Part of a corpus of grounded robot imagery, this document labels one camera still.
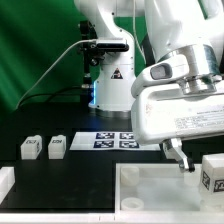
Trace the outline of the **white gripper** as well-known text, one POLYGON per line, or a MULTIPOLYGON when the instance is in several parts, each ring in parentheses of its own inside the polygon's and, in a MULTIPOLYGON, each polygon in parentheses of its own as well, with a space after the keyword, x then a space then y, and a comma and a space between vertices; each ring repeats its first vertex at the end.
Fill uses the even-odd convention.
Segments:
POLYGON ((141 145, 163 142, 174 150, 181 172, 194 172, 181 140, 224 134, 224 81, 216 89, 196 95, 184 95, 177 84, 144 89, 131 109, 134 139, 141 145))

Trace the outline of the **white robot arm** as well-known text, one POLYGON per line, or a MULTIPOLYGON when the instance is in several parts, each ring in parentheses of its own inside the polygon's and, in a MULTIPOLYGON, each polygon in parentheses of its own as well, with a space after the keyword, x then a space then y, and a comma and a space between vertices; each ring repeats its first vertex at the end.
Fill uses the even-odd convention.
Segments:
POLYGON ((188 172, 194 165, 183 141, 224 134, 222 0, 74 0, 105 55, 90 108, 103 116, 128 116, 135 140, 160 144, 188 172), (117 17, 142 16, 155 62, 134 72, 134 38, 117 17))

